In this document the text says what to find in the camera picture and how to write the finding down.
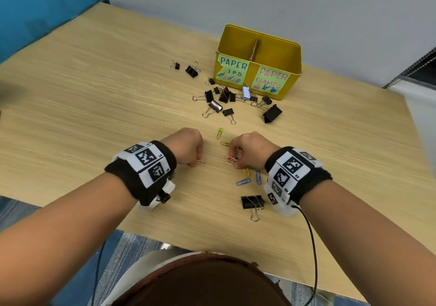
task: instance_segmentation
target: yellow paper clip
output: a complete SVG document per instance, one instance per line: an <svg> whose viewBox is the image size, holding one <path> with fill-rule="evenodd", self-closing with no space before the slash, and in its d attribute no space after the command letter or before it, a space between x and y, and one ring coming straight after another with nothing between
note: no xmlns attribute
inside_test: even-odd
<svg viewBox="0 0 436 306"><path fill-rule="evenodd" d="M222 132L224 132L224 129L223 129L223 128L218 129L217 139L220 139L220 138L221 138L221 134L222 134Z"/></svg>

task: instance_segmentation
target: green label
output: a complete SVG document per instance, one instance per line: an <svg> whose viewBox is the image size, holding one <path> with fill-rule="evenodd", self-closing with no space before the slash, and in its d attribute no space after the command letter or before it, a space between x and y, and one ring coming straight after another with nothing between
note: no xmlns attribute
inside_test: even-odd
<svg viewBox="0 0 436 306"><path fill-rule="evenodd" d="M259 66L252 89L259 89L270 94L278 94L288 80L289 73L274 68Z"/></svg>
<svg viewBox="0 0 436 306"><path fill-rule="evenodd" d="M218 62L222 66L215 79L243 85L249 61L218 54Z"/></svg>

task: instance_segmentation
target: blue paper clip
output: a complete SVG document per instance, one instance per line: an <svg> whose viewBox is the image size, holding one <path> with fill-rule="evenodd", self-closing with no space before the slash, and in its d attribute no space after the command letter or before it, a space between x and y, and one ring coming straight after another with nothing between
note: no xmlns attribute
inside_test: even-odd
<svg viewBox="0 0 436 306"><path fill-rule="evenodd" d="M243 186L244 184L247 184L247 183L250 183L250 182L251 182L250 178L243 179L243 180L240 180L240 181L236 182L236 185L239 187L239 186Z"/></svg>
<svg viewBox="0 0 436 306"><path fill-rule="evenodd" d="M262 185L262 175L260 175L259 171L256 172L256 182L259 186Z"/></svg>

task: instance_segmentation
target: black wristband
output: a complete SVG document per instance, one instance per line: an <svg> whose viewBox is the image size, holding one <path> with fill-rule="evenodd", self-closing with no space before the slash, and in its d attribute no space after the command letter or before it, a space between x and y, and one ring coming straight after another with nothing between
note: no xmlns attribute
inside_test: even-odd
<svg viewBox="0 0 436 306"><path fill-rule="evenodd" d="M286 152L291 153L293 156L297 157L300 161L304 162L305 165L310 167L311 168L310 172L308 172L306 176L304 176L301 180L299 180L297 185L289 193L290 198L288 204L290 204L291 201L295 202L296 204L299 204L302 197L306 193L311 191L314 187L316 187L319 183L325 180L332 180L333 178L331 177L331 174L328 171L324 170L321 167L315 167L311 162L309 162L302 155L300 155L296 151L293 151L293 149L294 148L291 146L286 146L284 148L277 150L266 161L265 170L269 172L274 166L275 162Z"/></svg>
<svg viewBox="0 0 436 306"><path fill-rule="evenodd" d="M170 171L161 176L157 181L155 181L148 188L145 188L143 182L141 181L139 174L130 166L130 164L123 159L116 159L109 165L105 167L105 171L119 177L126 188L129 190L133 198L138 199L143 206L148 206L156 198L158 193L166 184L166 179L169 177L177 167L177 160L170 149L166 147L163 143L159 141L152 141L156 148L161 151L165 156Z"/></svg>

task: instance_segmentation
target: blue carpet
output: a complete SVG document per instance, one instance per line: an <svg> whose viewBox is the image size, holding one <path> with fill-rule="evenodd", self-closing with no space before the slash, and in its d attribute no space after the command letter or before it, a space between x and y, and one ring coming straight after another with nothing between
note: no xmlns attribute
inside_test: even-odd
<svg viewBox="0 0 436 306"><path fill-rule="evenodd" d="M21 203L0 196L0 232L31 215L37 206ZM153 250L159 250L161 242L150 240L134 234L115 230L107 239L103 250L99 269L99 283L95 294L95 305L100 305L109 295L121 276L143 255ZM100 250L98 250L70 282L53 298L51 306L90 306L94 288L95 269ZM279 281L275 276L269 276L274 282ZM304 305L312 293L312 288L303 284L288 281L288 291L285 295L294 306ZM322 299L315 298L310 306L327 305ZM334 306L367 306L358 301L336 297Z"/></svg>

